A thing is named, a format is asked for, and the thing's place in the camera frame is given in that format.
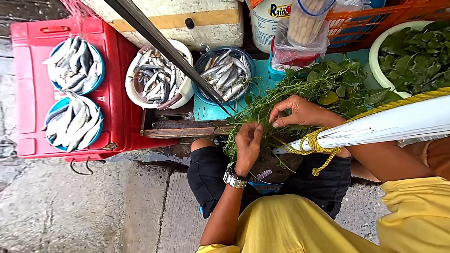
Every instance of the silver watch strap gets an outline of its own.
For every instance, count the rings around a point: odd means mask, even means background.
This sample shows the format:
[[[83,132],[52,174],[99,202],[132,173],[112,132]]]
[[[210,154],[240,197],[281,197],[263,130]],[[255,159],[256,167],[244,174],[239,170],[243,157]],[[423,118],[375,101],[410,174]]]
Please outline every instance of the silver watch strap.
[[[229,170],[225,172],[223,180],[226,184],[229,184],[230,186],[235,188],[245,188],[245,186],[247,185],[246,180],[241,180],[235,177],[230,173]]]

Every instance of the man's left hand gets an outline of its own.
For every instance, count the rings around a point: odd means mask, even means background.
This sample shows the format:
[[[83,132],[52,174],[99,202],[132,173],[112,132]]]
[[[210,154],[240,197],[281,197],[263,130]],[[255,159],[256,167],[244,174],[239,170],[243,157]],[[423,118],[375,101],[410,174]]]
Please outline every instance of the man's left hand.
[[[262,126],[258,123],[245,123],[236,136],[238,159],[235,172],[238,176],[246,177],[259,156]]]

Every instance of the wristwatch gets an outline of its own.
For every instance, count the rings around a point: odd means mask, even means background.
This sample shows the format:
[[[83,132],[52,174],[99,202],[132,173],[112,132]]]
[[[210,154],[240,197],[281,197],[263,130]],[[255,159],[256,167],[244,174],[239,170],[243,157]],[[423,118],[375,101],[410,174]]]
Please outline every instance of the wristwatch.
[[[224,174],[224,182],[235,188],[245,188],[248,180],[250,179],[250,176],[241,177],[236,175],[236,173],[234,172],[234,167],[235,163],[233,163],[231,166],[228,166]]]

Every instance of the yellow rope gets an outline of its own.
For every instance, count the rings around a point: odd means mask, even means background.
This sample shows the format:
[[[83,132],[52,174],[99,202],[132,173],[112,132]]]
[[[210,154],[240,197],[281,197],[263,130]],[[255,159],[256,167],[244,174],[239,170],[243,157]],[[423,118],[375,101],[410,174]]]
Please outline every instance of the yellow rope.
[[[380,106],[378,106],[376,108],[370,109],[367,112],[360,113],[360,114],[354,116],[353,118],[348,119],[347,121],[344,122],[344,124],[348,123],[350,121],[354,121],[354,120],[360,119],[360,118],[368,116],[368,115],[372,115],[374,113],[378,113],[378,112],[381,112],[381,111],[385,111],[385,110],[391,109],[391,108],[399,107],[399,106],[402,106],[402,105],[405,105],[405,104],[412,104],[412,103],[415,103],[415,102],[424,101],[424,100],[427,100],[427,99],[432,99],[432,98],[445,96],[445,95],[450,95],[450,87],[439,88],[437,90],[424,92],[424,93],[421,93],[421,94],[417,94],[417,95],[411,96],[409,98],[404,98],[404,99],[397,100],[395,102],[390,102],[390,103],[387,103],[387,104],[384,104],[384,105],[380,105]],[[275,139],[277,141],[279,141],[280,143],[282,143],[283,145],[285,145],[286,148],[285,147],[280,147],[280,146],[277,146],[277,145],[274,145],[274,146],[276,146],[276,147],[278,147],[280,149],[286,150],[288,152],[291,152],[291,153],[302,154],[302,155],[311,154],[312,152],[331,152],[331,155],[328,157],[328,159],[325,161],[325,163],[320,168],[313,168],[312,174],[314,176],[318,176],[319,172],[321,170],[323,170],[325,167],[327,167],[327,165],[330,163],[331,159],[333,159],[333,157],[337,153],[339,153],[341,151],[340,147],[332,148],[332,149],[323,148],[317,142],[317,136],[319,135],[319,133],[322,132],[322,131],[325,131],[327,129],[329,129],[329,127],[322,127],[319,130],[316,130],[316,131],[314,131],[312,133],[309,133],[309,134],[305,135],[300,140],[300,144],[299,144],[300,150],[297,150],[297,149],[293,148],[292,146],[284,143],[283,141],[281,141],[281,140],[279,140],[277,138],[275,138]],[[305,151],[303,149],[303,141],[306,138],[308,138],[308,145],[311,147],[311,151]]]

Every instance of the white bucket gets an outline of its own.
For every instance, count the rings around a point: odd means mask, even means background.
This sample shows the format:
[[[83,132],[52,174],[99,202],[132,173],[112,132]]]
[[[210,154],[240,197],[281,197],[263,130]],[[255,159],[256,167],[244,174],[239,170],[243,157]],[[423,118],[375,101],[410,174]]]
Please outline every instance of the white bucket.
[[[390,29],[387,29],[384,33],[382,33],[378,38],[374,41],[369,51],[369,66],[372,71],[373,77],[383,88],[390,88],[392,91],[397,93],[402,98],[408,98],[411,96],[408,92],[398,92],[395,90],[394,84],[389,81],[389,79],[383,74],[381,71],[380,63],[378,62],[378,52],[380,50],[380,46],[386,37],[392,33],[403,30],[406,27],[410,27],[412,29],[421,30],[426,25],[433,21],[411,21],[396,25]]]
[[[292,0],[264,0],[250,10],[253,43],[270,54],[270,44],[277,31],[278,21],[291,15]]]
[[[191,66],[194,65],[192,54],[183,43],[176,40],[168,40],[168,41],[172,44],[172,46],[174,46],[176,49],[178,49],[188,57],[188,62]],[[133,78],[135,75],[134,69],[142,56],[142,51],[146,48],[148,48],[148,46],[139,50],[136,57],[133,59],[133,61],[130,63],[130,66],[128,67],[128,71],[126,72],[125,78],[126,94],[131,99],[131,101],[133,101],[133,103],[137,104],[142,108],[165,110],[168,108],[176,109],[178,107],[181,107],[182,105],[187,103],[194,94],[194,90],[192,89],[192,82],[187,76],[185,76],[183,81],[181,82],[178,93],[175,94],[175,96],[171,100],[165,102],[164,104],[149,104],[147,101],[143,100],[137,95],[133,84]]]

